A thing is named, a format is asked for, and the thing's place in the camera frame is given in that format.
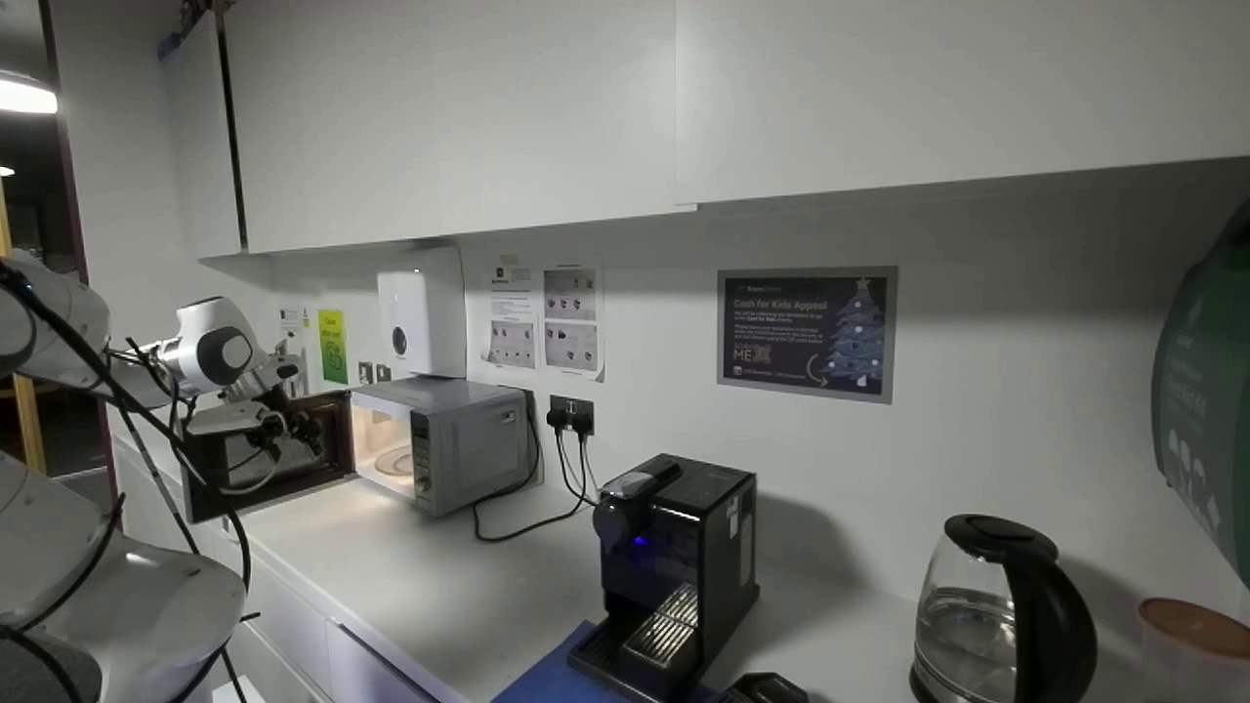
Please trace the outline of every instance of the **glass kettle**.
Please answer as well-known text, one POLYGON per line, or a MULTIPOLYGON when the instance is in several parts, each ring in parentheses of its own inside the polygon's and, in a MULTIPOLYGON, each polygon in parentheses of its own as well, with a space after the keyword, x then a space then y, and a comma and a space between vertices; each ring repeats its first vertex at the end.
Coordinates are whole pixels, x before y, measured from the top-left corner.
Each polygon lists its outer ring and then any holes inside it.
POLYGON ((908 687, 923 703, 1076 703, 1096 636, 1057 545, 1013 519, 954 516, 919 606, 908 687))

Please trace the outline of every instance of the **upper cabinet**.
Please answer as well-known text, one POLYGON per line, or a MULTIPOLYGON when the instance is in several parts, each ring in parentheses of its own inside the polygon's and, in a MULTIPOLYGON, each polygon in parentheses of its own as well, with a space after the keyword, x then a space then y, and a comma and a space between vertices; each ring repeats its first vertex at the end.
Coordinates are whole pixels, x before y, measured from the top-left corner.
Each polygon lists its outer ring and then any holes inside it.
POLYGON ((687 199, 1250 152, 1247 0, 675 0, 687 199))
POLYGON ((196 256, 242 253, 220 24, 205 12, 165 67, 175 195, 196 256))
POLYGON ((239 0, 251 249, 682 212, 675 2, 239 0))

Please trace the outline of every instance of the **green object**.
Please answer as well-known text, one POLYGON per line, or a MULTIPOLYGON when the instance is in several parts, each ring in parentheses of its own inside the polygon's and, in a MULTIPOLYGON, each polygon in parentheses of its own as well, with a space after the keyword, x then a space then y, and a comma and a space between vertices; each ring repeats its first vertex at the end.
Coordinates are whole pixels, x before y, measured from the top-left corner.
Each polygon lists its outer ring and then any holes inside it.
POLYGON ((1169 313, 1151 432, 1161 473, 1250 584, 1250 202, 1169 313))
POLYGON ((342 313, 321 309, 317 335, 321 335, 321 378, 349 383, 349 321, 342 321, 342 313))

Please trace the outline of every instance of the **kettle handle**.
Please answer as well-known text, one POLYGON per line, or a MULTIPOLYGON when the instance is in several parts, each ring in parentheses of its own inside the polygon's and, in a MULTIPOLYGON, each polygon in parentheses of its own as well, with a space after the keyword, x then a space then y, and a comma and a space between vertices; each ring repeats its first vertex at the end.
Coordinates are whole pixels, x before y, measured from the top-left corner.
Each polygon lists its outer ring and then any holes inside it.
POLYGON ((1006 560, 1014 596, 1014 703, 1076 703, 1096 666, 1096 632, 1076 584, 1050 560, 1006 560))

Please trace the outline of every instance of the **wall light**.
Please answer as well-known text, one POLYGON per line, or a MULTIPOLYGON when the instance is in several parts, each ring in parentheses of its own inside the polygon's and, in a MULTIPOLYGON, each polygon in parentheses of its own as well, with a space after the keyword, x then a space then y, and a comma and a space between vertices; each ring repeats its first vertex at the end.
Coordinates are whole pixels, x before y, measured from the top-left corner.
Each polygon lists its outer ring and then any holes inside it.
POLYGON ((56 107, 58 101, 43 80, 15 71, 0 71, 0 113, 56 113, 56 107))

